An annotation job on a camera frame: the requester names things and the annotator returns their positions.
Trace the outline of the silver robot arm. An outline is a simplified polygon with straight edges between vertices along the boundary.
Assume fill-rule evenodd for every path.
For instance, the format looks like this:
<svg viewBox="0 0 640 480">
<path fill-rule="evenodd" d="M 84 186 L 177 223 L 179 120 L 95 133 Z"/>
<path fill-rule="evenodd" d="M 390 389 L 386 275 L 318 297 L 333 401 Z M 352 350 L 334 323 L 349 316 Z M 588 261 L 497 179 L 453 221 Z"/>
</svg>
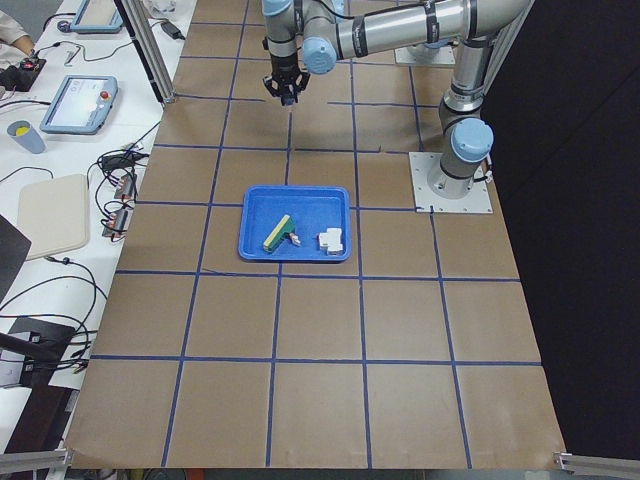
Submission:
<svg viewBox="0 0 640 480">
<path fill-rule="evenodd" d="M 478 115 L 502 27 L 485 1 L 420 1 L 358 16 L 330 1 L 265 1 L 262 15 L 272 68 L 263 84 L 284 106 L 297 103 L 311 75 L 330 72 L 340 60 L 457 38 L 455 70 L 439 111 L 445 134 Z"/>
</svg>

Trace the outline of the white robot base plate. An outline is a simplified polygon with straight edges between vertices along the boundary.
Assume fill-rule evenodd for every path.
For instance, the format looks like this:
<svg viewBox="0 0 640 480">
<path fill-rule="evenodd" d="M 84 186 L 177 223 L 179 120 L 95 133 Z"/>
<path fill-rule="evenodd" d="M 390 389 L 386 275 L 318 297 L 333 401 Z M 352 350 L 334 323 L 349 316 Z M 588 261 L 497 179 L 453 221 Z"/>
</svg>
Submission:
<svg viewBox="0 0 640 480">
<path fill-rule="evenodd" d="M 493 208 L 485 181 L 478 167 L 467 179 L 454 179 L 441 168 L 437 152 L 410 152 L 410 172 L 415 210 L 435 214 L 492 214 Z"/>
</svg>

